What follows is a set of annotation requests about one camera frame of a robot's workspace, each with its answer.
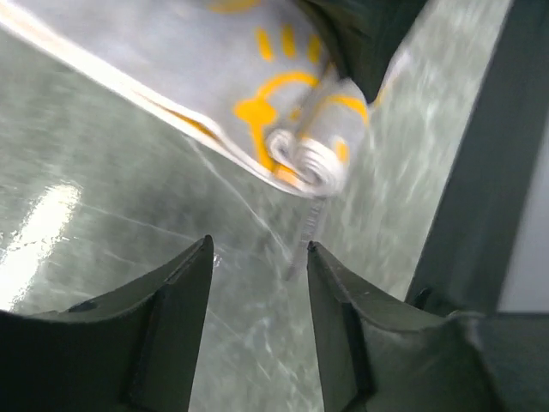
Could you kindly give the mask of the yellow grey patterned towel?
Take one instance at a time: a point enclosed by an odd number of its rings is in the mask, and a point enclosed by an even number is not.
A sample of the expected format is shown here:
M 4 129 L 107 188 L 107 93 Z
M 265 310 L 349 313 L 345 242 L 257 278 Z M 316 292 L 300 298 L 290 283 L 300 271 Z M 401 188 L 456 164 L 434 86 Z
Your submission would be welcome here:
M 297 1 L 4 1 L 1 26 L 300 197 L 347 182 L 368 103 Z

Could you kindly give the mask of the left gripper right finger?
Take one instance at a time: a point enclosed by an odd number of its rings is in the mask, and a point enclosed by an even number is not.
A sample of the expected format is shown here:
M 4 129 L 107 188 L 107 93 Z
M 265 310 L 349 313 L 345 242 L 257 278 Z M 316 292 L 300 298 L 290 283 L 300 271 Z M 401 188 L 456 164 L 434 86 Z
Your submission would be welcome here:
M 440 317 L 385 293 L 323 245 L 307 276 L 327 411 L 545 411 L 548 317 Z

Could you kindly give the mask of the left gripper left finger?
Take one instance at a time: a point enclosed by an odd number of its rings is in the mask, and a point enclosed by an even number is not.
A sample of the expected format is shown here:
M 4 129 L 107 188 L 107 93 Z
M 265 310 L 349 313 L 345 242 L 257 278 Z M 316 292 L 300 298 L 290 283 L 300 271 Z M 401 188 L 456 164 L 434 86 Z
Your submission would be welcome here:
M 63 312 L 1 314 L 4 411 L 185 411 L 214 242 Z

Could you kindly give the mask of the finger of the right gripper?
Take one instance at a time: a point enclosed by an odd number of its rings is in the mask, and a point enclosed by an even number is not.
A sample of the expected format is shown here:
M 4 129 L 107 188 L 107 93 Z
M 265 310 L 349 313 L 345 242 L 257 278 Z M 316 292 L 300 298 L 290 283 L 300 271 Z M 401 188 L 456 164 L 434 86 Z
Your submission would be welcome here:
M 351 78 L 368 103 L 379 94 L 389 64 L 426 0 L 301 0 L 343 77 Z

